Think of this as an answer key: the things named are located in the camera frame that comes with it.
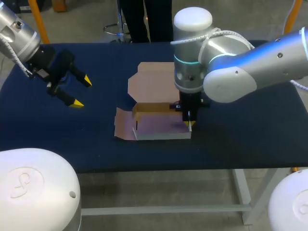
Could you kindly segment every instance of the robotic arm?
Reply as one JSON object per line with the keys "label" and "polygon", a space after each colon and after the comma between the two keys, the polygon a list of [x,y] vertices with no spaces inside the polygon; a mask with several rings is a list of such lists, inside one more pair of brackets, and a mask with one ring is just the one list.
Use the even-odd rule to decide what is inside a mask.
{"label": "robotic arm", "polygon": [[212,15],[191,7],[174,18],[175,85],[183,121],[196,121],[201,91],[219,103],[308,76],[305,28],[254,48],[233,31],[213,27]]}
{"label": "robotic arm", "polygon": [[57,54],[52,46],[41,46],[40,42],[39,34],[0,1],[0,52],[19,65],[29,78],[39,77],[45,81],[49,95],[57,96],[67,106],[83,107],[60,86],[70,72],[85,87],[91,87],[88,76],[74,66],[75,57],[70,51],[63,50]]}

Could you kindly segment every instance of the black pants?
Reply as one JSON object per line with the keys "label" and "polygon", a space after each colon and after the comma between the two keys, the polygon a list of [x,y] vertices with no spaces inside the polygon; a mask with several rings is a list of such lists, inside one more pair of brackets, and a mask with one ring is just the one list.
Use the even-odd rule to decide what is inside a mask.
{"label": "black pants", "polygon": [[[120,0],[132,42],[149,42],[143,0]],[[173,40],[172,0],[144,0],[151,42]]]}

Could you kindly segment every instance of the concrete floor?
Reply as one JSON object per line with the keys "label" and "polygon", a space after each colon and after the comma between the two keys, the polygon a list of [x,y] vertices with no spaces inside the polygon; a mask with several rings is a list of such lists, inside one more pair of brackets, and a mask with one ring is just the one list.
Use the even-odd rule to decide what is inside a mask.
{"label": "concrete floor", "polygon": [[[173,15],[188,6],[211,11],[214,23],[234,30],[247,39],[273,39],[281,34],[284,18],[292,0],[173,0]],[[70,0],[67,13],[42,13],[52,43],[106,42],[113,38],[103,33],[103,26],[116,22],[116,0]],[[308,2],[304,2],[294,29],[308,24]],[[21,18],[36,29],[31,14]],[[2,86],[13,64],[4,61],[0,76]],[[308,80],[301,80],[308,86]],[[299,90],[308,108],[308,94]],[[266,169],[247,170],[247,180],[254,193]],[[151,206],[237,203],[229,170],[130,172],[79,175],[82,206]],[[83,231],[178,230],[178,231],[270,231],[264,211],[254,226],[243,226],[239,213],[156,214],[84,217]]]}

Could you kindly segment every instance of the flattened cardboard box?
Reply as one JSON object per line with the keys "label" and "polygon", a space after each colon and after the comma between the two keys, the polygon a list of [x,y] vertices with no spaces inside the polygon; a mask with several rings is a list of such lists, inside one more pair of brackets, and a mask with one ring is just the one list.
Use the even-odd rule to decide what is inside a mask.
{"label": "flattened cardboard box", "polygon": [[179,101],[173,63],[140,63],[128,80],[128,93],[137,103],[130,112],[116,109],[115,136],[124,140],[191,138],[181,112],[169,108]]}

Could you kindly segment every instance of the navy tablecloth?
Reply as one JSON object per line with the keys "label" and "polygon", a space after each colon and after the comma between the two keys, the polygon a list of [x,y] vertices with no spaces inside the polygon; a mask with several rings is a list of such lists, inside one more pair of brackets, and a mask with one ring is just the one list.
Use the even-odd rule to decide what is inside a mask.
{"label": "navy tablecloth", "polygon": [[93,83],[64,88],[85,104],[64,106],[15,67],[0,92],[0,151],[35,147],[64,157],[77,172],[308,166],[308,115],[294,86],[280,84],[234,103],[202,109],[191,140],[123,141],[116,107],[130,110],[128,78],[140,62],[173,61],[169,44],[55,44],[76,55]]}

